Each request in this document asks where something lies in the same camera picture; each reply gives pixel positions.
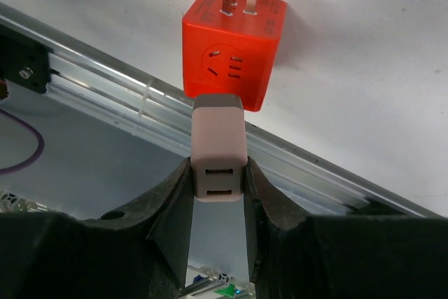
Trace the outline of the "pink plug charger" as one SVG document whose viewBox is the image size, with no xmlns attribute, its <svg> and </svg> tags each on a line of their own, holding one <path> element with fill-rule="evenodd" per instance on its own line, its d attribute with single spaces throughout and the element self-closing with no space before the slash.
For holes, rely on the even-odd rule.
<svg viewBox="0 0 448 299">
<path fill-rule="evenodd" d="M 201 202 L 239 200 L 248 162 L 242 100 L 231 94 L 199 95 L 192 112 L 195 197 Z"/>
</svg>

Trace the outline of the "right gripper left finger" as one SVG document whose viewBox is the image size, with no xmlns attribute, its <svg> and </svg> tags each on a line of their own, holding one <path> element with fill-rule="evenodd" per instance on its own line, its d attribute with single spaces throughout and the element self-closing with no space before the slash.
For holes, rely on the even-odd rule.
<svg viewBox="0 0 448 299">
<path fill-rule="evenodd" d="M 186 280 L 193 171 L 98 219 L 59 212 L 1 215 L 2 298 L 177 298 Z"/>
</svg>

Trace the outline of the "red cube socket adapter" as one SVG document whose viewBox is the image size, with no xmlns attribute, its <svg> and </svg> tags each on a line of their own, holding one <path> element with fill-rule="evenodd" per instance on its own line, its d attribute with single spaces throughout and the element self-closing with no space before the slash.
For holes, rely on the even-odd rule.
<svg viewBox="0 0 448 299">
<path fill-rule="evenodd" d="M 259 111 L 286 12 L 282 0 L 195 0 L 181 22 L 184 93 L 234 94 Z"/>
</svg>

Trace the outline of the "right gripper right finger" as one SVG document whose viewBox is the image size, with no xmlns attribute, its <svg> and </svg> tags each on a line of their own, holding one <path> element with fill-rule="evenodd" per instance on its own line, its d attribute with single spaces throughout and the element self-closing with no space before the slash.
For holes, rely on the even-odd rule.
<svg viewBox="0 0 448 299">
<path fill-rule="evenodd" d="M 447 220 L 382 204 L 309 213 L 254 160 L 244 177 L 249 279 L 258 298 L 446 298 Z"/>
</svg>

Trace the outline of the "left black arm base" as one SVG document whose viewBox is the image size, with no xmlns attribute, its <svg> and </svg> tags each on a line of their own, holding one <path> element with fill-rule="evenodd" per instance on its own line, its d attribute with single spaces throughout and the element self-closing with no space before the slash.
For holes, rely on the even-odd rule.
<svg viewBox="0 0 448 299">
<path fill-rule="evenodd" d="M 37 94 L 50 82 L 49 50 L 39 42 L 1 25 L 1 77 Z"/>
</svg>

